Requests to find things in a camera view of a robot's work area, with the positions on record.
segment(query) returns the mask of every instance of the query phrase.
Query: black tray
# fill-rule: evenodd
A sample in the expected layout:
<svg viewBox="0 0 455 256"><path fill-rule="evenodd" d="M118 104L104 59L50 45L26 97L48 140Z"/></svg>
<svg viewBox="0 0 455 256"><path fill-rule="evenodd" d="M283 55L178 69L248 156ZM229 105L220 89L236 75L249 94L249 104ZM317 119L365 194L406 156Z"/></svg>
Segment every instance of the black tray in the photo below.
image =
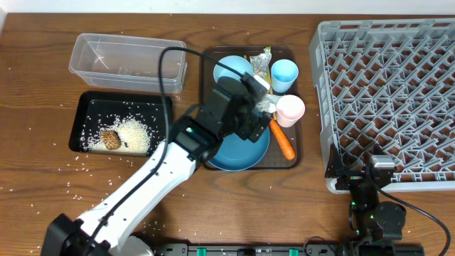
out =
<svg viewBox="0 0 455 256"><path fill-rule="evenodd" d="M126 105L124 102L132 102L133 105ZM171 98L166 97L166 104L168 107L169 121L171 121ZM100 125L98 123L99 119L101 119L101 124L112 125L114 124L115 118L110 117L111 114L118 114L123 118L127 117L129 114L135 116L137 113L140 113L142 117L137 116L135 118L137 120L140 118L144 124L147 124L155 131L153 132L155 138L151 138L150 147L147 151L147 156L150 156L161 141L161 138L165 137L163 102L161 101L161 96L96 91L82 93L79 104L77 105L73 130L71 131L68 146L72 151L89 152L84 149L83 143L87 143L90 133L95 134L98 132Z"/></svg>
<svg viewBox="0 0 455 256"><path fill-rule="evenodd" d="M204 54L210 57L220 60L229 55L237 55L244 57L247 56L248 60L250 56L256 56L264 52L266 46L217 46L208 48L204 51ZM294 53L291 49L286 46L272 46L272 60L270 61L269 67L271 68L273 63L277 60L288 59L295 62ZM199 102L205 102L205 96L215 87L215 79L213 78L213 68L215 64L207 60L200 62L200 87L199 87ZM286 92L287 95L297 95L297 80ZM270 132L270 146L269 150L265 154L264 158L257 163L250 170L265 170L265 169L292 169L299 165L303 159L303 149L301 145L301 127L300 121L298 121L293 127L282 128L287 138L293 146L296 157L292 160L287 160L282 150L279 148L278 142L275 139L272 131ZM210 170L218 170L209 163L206 164L206 168Z"/></svg>

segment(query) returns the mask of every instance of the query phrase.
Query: wire grid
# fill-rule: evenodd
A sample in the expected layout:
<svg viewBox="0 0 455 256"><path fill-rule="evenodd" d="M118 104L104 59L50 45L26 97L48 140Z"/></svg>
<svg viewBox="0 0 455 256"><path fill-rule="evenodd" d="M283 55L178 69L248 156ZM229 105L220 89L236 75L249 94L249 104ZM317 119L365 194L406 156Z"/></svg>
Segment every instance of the wire grid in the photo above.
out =
<svg viewBox="0 0 455 256"><path fill-rule="evenodd" d="M392 182L455 180L455 40L323 42L334 141L348 168L378 143Z"/></svg>

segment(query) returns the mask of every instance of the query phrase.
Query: blue bowl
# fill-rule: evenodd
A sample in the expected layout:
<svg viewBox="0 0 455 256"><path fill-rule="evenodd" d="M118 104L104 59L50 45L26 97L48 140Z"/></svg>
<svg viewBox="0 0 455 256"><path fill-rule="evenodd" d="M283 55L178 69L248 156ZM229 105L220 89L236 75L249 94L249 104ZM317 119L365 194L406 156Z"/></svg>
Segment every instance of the blue bowl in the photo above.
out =
<svg viewBox="0 0 455 256"><path fill-rule="evenodd" d="M242 75L245 73L249 73L250 75L253 74L253 67L251 66L250 62L240 56L231 55L228 57L224 57L220 60L220 63L228 66L229 68L235 69ZM216 65L215 68L213 69L213 78L215 78L215 81L217 82L218 78L221 78L222 76L234 78L240 81L240 77L238 75L230 72L225 68L222 68L219 65Z"/></svg>
<svg viewBox="0 0 455 256"><path fill-rule="evenodd" d="M255 143L231 134L224 138L217 154L208 162L225 171L245 170L261 161L269 148L269 143L269 128Z"/></svg>

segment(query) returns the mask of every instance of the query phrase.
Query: pink cup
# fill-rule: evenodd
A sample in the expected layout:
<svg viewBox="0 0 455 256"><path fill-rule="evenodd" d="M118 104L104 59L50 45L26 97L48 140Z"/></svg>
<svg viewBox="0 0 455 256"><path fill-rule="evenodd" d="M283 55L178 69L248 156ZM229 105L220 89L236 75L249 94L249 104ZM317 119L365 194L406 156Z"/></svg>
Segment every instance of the pink cup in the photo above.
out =
<svg viewBox="0 0 455 256"><path fill-rule="evenodd" d="M305 104L297 96L285 95L277 102L277 123L281 127L293 126L305 113Z"/></svg>

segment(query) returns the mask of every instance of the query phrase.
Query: wooden surface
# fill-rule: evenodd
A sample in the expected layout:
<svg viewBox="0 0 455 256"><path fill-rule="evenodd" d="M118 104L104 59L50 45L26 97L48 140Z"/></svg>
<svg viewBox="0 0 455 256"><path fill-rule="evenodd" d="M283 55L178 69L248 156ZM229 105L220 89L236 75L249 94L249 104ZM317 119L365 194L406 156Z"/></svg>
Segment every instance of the wooden surface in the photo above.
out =
<svg viewBox="0 0 455 256"><path fill-rule="evenodd" d="M409 17L9 14L0 37L0 255L38 254L50 221L60 213L78 217L145 161L94 154L86 158L69 150L79 96L94 89L68 71L80 33L174 39L199 51L208 46L284 45L296 55L299 92L306 104L301 165L292 171L200 169L144 220L152 226L157 221L161 230L148 225L138 230L156 242L187 238L191 243L303 244L312 235L345 240L353 235L348 227L350 198L333 195L324 183L309 41L321 21L381 18ZM183 93L173 99L176 116L198 101L199 59L188 55L187 62ZM75 170L82 167L90 171ZM82 199L73 199L75 194ZM455 230L455 192L397 195ZM439 253L445 241L437 224L412 210L403 233L403 242L421 243L427 255ZM450 255L455 255L455 246Z"/></svg>

